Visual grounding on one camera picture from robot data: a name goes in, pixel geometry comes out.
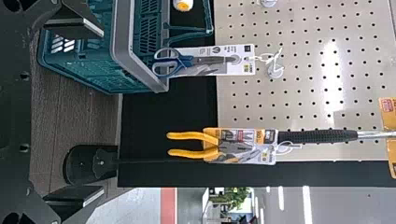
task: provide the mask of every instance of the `product label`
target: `product label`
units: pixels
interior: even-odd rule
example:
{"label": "product label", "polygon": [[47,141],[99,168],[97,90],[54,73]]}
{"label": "product label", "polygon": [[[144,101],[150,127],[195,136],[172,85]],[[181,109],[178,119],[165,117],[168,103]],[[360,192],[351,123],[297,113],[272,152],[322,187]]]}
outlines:
{"label": "product label", "polygon": [[223,58],[228,62],[197,64],[181,69],[172,77],[195,76],[253,76],[256,74],[255,61],[246,60],[254,56],[254,45],[226,45],[200,48],[177,49],[180,54],[195,58]]}
{"label": "product label", "polygon": [[[206,128],[204,133],[219,139],[219,156],[206,160],[214,163],[276,163],[276,130]],[[213,147],[204,143],[204,148]]]}

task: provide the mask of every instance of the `white pegboard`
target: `white pegboard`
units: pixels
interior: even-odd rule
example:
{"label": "white pegboard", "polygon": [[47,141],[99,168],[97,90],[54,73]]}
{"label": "white pegboard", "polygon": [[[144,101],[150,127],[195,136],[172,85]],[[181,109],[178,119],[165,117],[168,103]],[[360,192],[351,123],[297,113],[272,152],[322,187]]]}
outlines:
{"label": "white pegboard", "polygon": [[[382,129],[378,97],[396,96],[396,42],[389,2],[216,0],[216,44],[276,52],[284,76],[218,77],[220,127]],[[383,140],[306,145],[281,161],[386,160]]]}

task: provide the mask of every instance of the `round object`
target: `round object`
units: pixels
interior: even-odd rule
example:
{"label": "round object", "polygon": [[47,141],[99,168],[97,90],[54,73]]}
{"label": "round object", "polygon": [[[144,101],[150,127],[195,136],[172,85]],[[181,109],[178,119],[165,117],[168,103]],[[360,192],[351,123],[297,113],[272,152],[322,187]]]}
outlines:
{"label": "round object", "polygon": [[273,7],[277,0],[261,0],[260,3],[263,7]]}
{"label": "round object", "polygon": [[193,0],[174,0],[174,8],[178,11],[186,12],[192,9],[194,1]]}
{"label": "round object", "polygon": [[276,64],[276,69],[274,70],[274,64],[271,63],[267,71],[270,78],[280,78],[283,76],[284,69],[282,65]]}

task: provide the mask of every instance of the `scissors handle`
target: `scissors handle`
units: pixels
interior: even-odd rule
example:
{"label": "scissors handle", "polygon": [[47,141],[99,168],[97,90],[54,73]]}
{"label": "scissors handle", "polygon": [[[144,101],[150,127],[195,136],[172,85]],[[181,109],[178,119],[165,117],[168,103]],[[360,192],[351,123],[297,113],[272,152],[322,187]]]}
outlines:
{"label": "scissors handle", "polygon": [[[193,64],[193,56],[191,55],[182,55],[177,49],[173,48],[163,48],[159,49],[154,54],[154,65],[152,65],[152,72],[157,77],[171,77],[178,73],[181,69],[192,67]],[[167,69],[169,72],[162,74],[159,70]]]}

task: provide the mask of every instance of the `yellow pliers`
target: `yellow pliers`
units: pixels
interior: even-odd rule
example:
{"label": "yellow pliers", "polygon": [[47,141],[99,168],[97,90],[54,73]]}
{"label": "yellow pliers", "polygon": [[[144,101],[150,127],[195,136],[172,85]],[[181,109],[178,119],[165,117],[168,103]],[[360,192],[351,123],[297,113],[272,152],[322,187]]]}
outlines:
{"label": "yellow pliers", "polygon": [[205,148],[203,151],[190,151],[185,149],[172,148],[168,150],[170,156],[185,157],[190,159],[215,160],[219,156],[219,139],[206,133],[186,132],[186,133],[168,133],[166,135],[173,140],[201,140],[213,145]]}
{"label": "yellow pliers", "polygon": [[252,147],[247,144],[219,140],[207,133],[168,133],[166,136],[173,140],[201,140],[204,145],[203,151],[190,151],[186,149],[173,148],[168,150],[168,154],[170,156],[204,159],[204,161],[238,162],[238,159],[233,155],[233,153],[247,152],[252,149]]}

